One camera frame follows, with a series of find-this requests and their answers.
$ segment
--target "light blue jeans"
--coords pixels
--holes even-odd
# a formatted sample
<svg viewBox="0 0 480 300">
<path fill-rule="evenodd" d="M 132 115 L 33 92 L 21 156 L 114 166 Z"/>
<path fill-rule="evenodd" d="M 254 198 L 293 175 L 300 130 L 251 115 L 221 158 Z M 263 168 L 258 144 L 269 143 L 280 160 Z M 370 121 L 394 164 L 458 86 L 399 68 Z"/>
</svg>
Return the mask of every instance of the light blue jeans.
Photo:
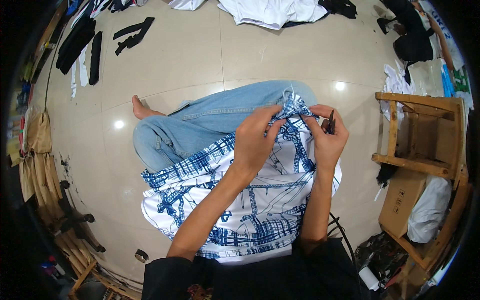
<svg viewBox="0 0 480 300">
<path fill-rule="evenodd" d="M 284 92 L 317 104 L 304 83 L 271 80 L 212 94 L 181 105 L 168 116 L 150 116 L 133 130 L 133 146 L 150 173 L 159 172 L 204 149 L 237 127 L 258 107 L 282 104 Z"/>
</svg>

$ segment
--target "bare foot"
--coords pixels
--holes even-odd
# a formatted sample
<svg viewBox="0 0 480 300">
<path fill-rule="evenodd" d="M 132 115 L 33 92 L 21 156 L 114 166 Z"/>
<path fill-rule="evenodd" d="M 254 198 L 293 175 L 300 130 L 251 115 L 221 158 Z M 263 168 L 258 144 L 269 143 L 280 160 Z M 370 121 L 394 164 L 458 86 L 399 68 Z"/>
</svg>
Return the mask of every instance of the bare foot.
<svg viewBox="0 0 480 300">
<path fill-rule="evenodd" d="M 133 114 L 140 120 L 145 119 L 146 117 L 158 115 L 158 116 L 166 116 L 159 111 L 151 110 L 149 108 L 144 107 L 144 105 L 140 102 L 140 99 L 137 95 L 133 95 L 132 97 L 133 103 Z"/>
</svg>

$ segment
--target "white plastic bag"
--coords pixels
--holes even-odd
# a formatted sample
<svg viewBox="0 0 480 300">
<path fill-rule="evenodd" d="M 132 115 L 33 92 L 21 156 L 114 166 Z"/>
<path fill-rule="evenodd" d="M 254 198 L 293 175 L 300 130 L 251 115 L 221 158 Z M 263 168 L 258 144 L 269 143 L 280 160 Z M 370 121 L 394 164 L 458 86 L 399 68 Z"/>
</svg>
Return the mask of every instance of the white plastic bag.
<svg viewBox="0 0 480 300">
<path fill-rule="evenodd" d="M 428 175 L 425 190 L 408 217 L 407 235 L 410 240 L 427 243 L 435 237 L 451 194 L 450 181 Z"/>
</svg>

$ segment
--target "wooden stool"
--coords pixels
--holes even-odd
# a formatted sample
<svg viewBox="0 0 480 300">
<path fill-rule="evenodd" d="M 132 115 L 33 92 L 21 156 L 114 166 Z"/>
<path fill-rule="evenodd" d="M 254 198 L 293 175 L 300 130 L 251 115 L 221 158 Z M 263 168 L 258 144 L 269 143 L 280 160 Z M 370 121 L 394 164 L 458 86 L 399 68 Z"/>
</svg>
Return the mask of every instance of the wooden stool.
<svg viewBox="0 0 480 300">
<path fill-rule="evenodd" d="M 393 94 L 393 93 L 375 93 L 377 100 L 390 101 L 390 132 L 388 138 L 387 155 L 374 153 L 372 160 L 379 163 L 387 163 L 410 170 L 432 174 L 446 179 L 454 180 L 453 189 L 456 190 L 460 173 L 466 172 L 464 164 L 464 111 L 461 98 L 447 98 L 447 97 L 430 97 L 417 96 L 407 94 Z M 396 103 L 400 102 L 404 105 L 403 111 L 413 113 L 418 116 L 429 115 L 439 118 L 448 116 L 449 119 L 455 123 L 455 137 L 453 145 L 453 160 L 452 163 L 439 162 L 431 159 L 409 157 L 400 158 L 395 156 L 396 140 L 398 131 L 398 119 L 396 112 Z M 412 126 L 415 127 L 415 118 L 412 118 Z M 410 147 L 415 147 L 415 140 L 417 139 L 415 130 L 412 131 L 411 139 L 413 142 Z"/>
</svg>

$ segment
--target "scissors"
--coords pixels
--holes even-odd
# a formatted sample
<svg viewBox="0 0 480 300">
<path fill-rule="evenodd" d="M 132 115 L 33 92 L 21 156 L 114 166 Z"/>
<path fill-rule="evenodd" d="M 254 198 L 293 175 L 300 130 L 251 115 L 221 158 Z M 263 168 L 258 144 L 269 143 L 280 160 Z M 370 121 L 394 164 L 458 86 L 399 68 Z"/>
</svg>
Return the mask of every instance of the scissors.
<svg viewBox="0 0 480 300">
<path fill-rule="evenodd" d="M 327 125 L 326 133 L 328 133 L 328 134 L 334 134 L 335 133 L 335 120 L 333 119 L 333 110 L 330 113 L 330 117 L 328 118 L 328 125 Z"/>
</svg>

